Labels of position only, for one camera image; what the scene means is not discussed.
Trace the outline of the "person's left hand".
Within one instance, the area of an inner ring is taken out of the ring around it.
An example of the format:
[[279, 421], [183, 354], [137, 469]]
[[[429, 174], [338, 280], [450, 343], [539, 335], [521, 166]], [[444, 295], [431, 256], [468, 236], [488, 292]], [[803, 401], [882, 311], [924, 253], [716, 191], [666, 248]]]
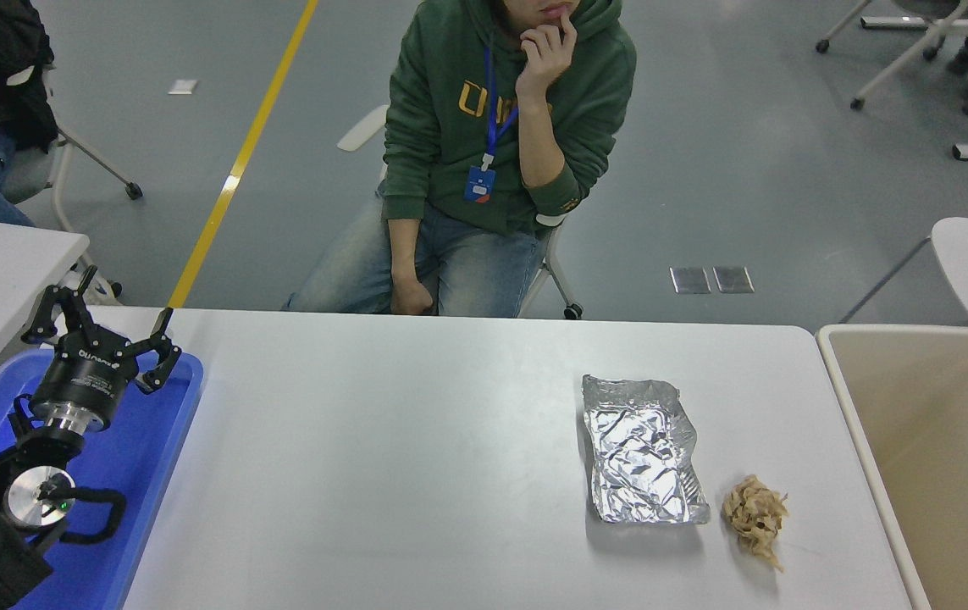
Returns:
[[526, 66], [516, 81], [516, 97], [522, 108], [545, 104], [549, 86], [572, 66], [577, 41], [566, 7], [548, 13], [540, 24], [523, 27], [519, 42]]

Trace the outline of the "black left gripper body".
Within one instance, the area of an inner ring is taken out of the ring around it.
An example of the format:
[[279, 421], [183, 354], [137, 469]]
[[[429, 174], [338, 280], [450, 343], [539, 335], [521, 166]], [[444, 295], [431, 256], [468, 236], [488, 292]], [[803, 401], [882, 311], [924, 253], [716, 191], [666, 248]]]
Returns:
[[30, 408], [73, 404], [84, 409], [116, 409], [136, 377], [136, 357], [121, 356], [129, 339], [96, 327], [70, 330], [55, 345], [55, 359], [30, 400]]

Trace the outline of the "person's right hand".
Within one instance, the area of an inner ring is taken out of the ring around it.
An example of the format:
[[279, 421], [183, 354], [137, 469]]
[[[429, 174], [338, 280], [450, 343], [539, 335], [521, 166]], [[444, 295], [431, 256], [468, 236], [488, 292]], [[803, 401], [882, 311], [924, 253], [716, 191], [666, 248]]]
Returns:
[[432, 315], [434, 297], [418, 277], [395, 277], [392, 279], [390, 303], [392, 315]]

